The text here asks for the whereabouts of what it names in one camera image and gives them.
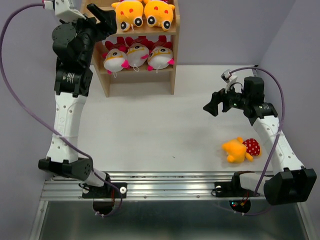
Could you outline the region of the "orange plush toy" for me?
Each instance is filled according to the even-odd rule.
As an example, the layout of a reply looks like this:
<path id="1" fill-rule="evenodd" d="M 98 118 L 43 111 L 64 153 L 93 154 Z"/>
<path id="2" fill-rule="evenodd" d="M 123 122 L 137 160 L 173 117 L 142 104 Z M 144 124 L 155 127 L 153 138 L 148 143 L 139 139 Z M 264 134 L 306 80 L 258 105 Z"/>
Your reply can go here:
<path id="1" fill-rule="evenodd" d="M 141 0 L 120 0 L 111 6 L 115 10 L 116 22 L 122 32 L 142 27 L 144 6 Z"/>

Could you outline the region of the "white pink striped plush toy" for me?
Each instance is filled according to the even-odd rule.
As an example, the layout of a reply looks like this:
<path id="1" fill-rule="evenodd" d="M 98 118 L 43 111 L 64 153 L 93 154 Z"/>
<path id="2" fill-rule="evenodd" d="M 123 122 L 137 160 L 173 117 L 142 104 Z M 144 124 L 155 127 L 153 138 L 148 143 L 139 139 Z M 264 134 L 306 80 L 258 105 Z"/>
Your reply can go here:
<path id="1" fill-rule="evenodd" d="M 146 62 L 149 57 L 153 43 L 147 39 L 146 36 L 138 36 L 133 39 L 126 37 L 125 43 L 127 45 L 127 60 L 129 66 L 135 72 L 140 71 L 140 67 Z"/>

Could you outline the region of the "orange plush toy polka-dot dress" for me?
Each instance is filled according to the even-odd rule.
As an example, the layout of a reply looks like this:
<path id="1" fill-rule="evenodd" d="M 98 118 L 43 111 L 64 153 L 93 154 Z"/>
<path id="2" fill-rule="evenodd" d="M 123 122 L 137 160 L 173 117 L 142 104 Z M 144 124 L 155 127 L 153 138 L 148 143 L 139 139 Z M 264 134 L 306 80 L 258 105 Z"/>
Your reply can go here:
<path id="1" fill-rule="evenodd" d="M 149 27 L 159 27 L 163 31 L 171 28 L 175 6 L 166 0 L 144 0 L 144 15 Z"/>

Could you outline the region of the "orange plush toy face down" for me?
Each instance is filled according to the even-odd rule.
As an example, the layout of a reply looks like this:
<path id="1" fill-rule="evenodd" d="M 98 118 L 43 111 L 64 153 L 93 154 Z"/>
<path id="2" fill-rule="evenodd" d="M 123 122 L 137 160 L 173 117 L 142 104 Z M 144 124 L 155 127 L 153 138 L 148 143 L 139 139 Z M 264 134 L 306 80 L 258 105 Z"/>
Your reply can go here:
<path id="1" fill-rule="evenodd" d="M 252 162 L 262 154 L 262 147 L 255 138 L 243 140 L 237 137 L 223 143 L 221 148 L 227 154 L 227 162 L 232 164 L 241 164 L 245 160 Z"/>

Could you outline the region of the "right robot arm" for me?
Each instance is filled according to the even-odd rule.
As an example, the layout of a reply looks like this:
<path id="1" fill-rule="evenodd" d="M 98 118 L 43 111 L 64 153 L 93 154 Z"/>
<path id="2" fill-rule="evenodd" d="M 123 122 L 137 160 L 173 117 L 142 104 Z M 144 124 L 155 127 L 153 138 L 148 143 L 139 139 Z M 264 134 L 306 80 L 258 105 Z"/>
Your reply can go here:
<path id="1" fill-rule="evenodd" d="M 253 161 L 265 149 L 267 164 L 272 166 L 273 174 L 266 175 L 253 171 L 235 172 L 230 181 L 216 182 L 214 194 L 220 198 L 263 196 L 272 205 L 305 202 L 317 179 L 314 169 L 306 168 L 295 156 L 281 127 L 278 113 L 271 103 L 265 102 L 265 83 L 260 77 L 249 76 L 244 79 L 241 92 L 236 92 L 236 76 L 225 78 L 226 87 L 212 94 L 210 102 L 203 109 L 216 117 L 218 105 L 222 112 L 232 108 L 243 111 L 250 125 L 256 131 L 260 142 L 241 137 L 222 144 L 229 163 Z"/>

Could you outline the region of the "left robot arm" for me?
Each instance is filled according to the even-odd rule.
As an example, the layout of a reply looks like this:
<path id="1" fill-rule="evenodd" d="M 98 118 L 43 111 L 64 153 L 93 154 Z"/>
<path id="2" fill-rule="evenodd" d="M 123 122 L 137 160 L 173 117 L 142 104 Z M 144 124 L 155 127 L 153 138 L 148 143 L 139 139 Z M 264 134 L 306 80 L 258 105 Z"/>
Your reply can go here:
<path id="1" fill-rule="evenodd" d="M 87 5 L 88 17 L 71 0 L 44 0 L 44 9 L 53 10 L 61 24 L 52 32 L 52 49 L 57 56 L 55 119 L 49 150 L 38 168 L 57 176 L 83 181 L 95 193 L 111 193 L 108 175 L 94 168 L 92 157 L 78 149 L 83 108 L 89 95 L 93 72 L 90 69 L 96 43 L 117 32 L 114 10 Z"/>

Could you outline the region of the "wooden shelf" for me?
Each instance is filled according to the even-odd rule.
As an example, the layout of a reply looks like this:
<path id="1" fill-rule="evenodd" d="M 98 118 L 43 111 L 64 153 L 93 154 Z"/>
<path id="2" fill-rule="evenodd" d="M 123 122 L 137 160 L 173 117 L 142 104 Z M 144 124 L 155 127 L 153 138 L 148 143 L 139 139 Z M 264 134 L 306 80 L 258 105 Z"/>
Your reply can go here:
<path id="1" fill-rule="evenodd" d="M 176 0 L 94 0 L 117 14 L 117 32 L 96 43 L 92 64 L 104 95 L 112 84 L 164 82 L 175 92 L 180 34 Z"/>

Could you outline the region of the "aluminium rail base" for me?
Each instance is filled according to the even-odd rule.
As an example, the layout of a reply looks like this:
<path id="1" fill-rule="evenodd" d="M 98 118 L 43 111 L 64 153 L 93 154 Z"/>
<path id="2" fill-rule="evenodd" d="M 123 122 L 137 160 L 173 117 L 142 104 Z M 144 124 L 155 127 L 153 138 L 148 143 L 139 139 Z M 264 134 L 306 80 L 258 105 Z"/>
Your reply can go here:
<path id="1" fill-rule="evenodd" d="M 142 82 L 118 83 L 114 97 L 89 95 L 77 147 L 107 174 L 105 187 L 120 198 L 191 200 L 215 197 L 215 182 L 228 182 L 236 172 L 272 175 L 265 149 L 252 162 L 227 161 L 222 144 L 237 137 L 260 142 L 242 110 L 222 112 L 221 103 L 217 116 L 203 110 L 212 93 L 226 87 L 226 70 L 237 76 L 238 93 L 244 79 L 259 72 L 254 66 L 180 65 L 174 94 L 162 95 L 160 82 Z"/>

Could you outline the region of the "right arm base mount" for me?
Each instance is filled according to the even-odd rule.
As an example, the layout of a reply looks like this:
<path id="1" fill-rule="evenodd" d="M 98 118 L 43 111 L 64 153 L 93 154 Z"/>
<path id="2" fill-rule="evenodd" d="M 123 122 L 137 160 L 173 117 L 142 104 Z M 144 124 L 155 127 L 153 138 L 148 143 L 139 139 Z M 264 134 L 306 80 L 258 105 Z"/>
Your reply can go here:
<path id="1" fill-rule="evenodd" d="M 254 192 L 233 184 L 231 181 L 218 181 L 214 183 L 211 195 L 217 198 L 230 198 L 229 207 L 235 213 L 246 215 L 251 209 L 250 198 L 254 196 Z"/>

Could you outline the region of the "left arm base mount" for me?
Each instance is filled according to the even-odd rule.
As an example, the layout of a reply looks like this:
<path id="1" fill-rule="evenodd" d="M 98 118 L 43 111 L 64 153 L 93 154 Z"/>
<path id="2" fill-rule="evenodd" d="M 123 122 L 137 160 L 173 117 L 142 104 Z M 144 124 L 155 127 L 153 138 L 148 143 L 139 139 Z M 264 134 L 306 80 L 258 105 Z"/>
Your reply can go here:
<path id="1" fill-rule="evenodd" d="M 120 194 L 113 187 L 89 186 L 86 183 L 78 186 L 82 189 L 82 198 L 93 200 L 93 209 L 99 214 L 109 214 L 119 203 Z"/>

